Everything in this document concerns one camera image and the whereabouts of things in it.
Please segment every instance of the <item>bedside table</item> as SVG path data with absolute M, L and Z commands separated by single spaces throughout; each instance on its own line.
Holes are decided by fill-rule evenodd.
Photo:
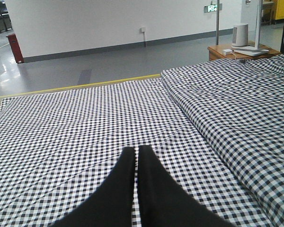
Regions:
M 241 53 L 234 53 L 237 58 L 233 55 L 233 54 L 229 54 L 229 55 L 223 55 L 222 50 L 225 49 L 231 49 L 231 44 L 221 44 L 221 45 L 215 45 L 215 46 L 209 46 L 208 52 L 209 52 L 209 61 L 213 61 L 216 59 L 221 59 L 221 58 L 228 58 L 228 59 L 260 59 L 260 58 L 271 58 L 273 56 L 277 56 L 279 54 L 281 54 L 281 52 L 271 49 L 268 46 L 265 45 L 261 45 L 261 48 L 263 49 L 267 49 L 269 50 L 268 53 L 262 54 L 262 55 L 258 55 L 258 56 L 248 56 L 248 55 L 244 55 Z

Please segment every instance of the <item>yellow cabinet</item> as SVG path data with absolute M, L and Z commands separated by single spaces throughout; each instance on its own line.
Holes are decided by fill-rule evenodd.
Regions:
M 284 19 L 284 0 L 273 0 L 275 2 L 274 10 L 274 20 Z

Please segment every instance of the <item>gray baseboard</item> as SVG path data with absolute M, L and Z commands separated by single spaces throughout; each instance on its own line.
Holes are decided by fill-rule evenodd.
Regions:
M 221 30 L 219 31 L 219 34 L 220 35 L 230 35 L 232 34 L 232 28 Z M 199 34 L 193 34 L 193 35 L 184 35 L 184 36 L 178 36 L 178 37 L 172 37 L 172 38 L 166 38 L 166 39 L 151 40 L 151 41 L 147 41 L 146 44 L 149 46 L 152 46 L 152 45 L 190 41 L 190 40 L 195 40 L 195 39 L 203 39 L 203 38 L 209 38 L 209 37 L 215 37 L 215 36 L 216 36 L 216 32 L 213 31 L 213 32 L 199 33 Z M 76 57 L 80 55 L 87 55 L 87 54 L 93 54 L 93 53 L 128 50 L 132 48 L 143 47 L 144 44 L 145 44 L 144 42 L 139 42 L 139 43 L 107 46 L 107 47 L 100 47 L 100 48 L 80 50 L 80 51 L 70 51 L 70 52 L 54 53 L 54 54 L 40 55 L 40 56 L 34 56 L 34 57 L 26 57 L 24 58 L 24 63 L 53 60 L 53 59 L 58 59 L 58 58 Z

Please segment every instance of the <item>gingham sheet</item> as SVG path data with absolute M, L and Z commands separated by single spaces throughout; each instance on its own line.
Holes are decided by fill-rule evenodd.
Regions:
M 284 55 L 222 59 L 161 75 L 173 100 L 274 226 L 284 227 Z
M 161 79 L 3 100 L 0 227 L 49 226 L 93 193 L 124 146 L 152 145 L 184 190 L 243 227 L 272 226 Z M 133 226 L 141 226 L 135 186 Z

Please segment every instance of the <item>gray floor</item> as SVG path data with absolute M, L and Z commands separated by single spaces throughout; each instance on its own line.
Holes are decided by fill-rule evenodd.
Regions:
M 279 50 L 283 24 L 262 27 L 261 43 Z M 163 69 L 208 61 L 207 47 L 215 38 L 112 51 L 50 61 L 16 64 L 0 34 L 0 96 L 158 74 Z M 249 34 L 253 40 L 254 33 Z M 232 35 L 220 37 L 231 43 Z

